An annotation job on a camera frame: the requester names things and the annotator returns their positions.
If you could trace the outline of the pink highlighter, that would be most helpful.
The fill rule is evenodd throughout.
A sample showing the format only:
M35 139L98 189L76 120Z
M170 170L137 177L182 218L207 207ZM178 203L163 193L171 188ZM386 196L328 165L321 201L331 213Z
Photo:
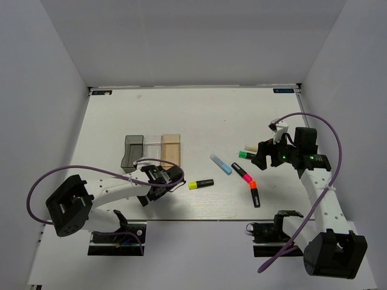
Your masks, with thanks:
M235 170L235 172L246 182L250 183L253 178L237 163L231 164L232 168Z

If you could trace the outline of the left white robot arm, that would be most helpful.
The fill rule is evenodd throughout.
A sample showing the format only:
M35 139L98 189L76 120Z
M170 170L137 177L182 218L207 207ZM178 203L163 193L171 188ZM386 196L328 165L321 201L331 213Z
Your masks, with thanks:
M179 166L167 170L162 166L142 166L123 178L91 181L71 175L46 200L46 207L59 237L88 230L107 232L113 240L121 241L128 233L125 216L119 210L102 210L101 206L135 197L145 207L183 181Z

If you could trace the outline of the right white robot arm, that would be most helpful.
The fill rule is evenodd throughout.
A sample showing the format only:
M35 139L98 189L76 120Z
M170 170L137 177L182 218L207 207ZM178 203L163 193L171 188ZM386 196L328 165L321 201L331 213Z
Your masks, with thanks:
M351 229L329 184L331 165L325 155L317 152L317 131L297 127L294 138L290 138L286 125L272 125L271 129L273 138L258 144L252 163L265 170L269 156L272 167L291 164L305 187L313 214L279 210L272 223L252 223L247 231L254 243L289 243L285 255L296 247L311 276L354 279L368 245L364 236Z

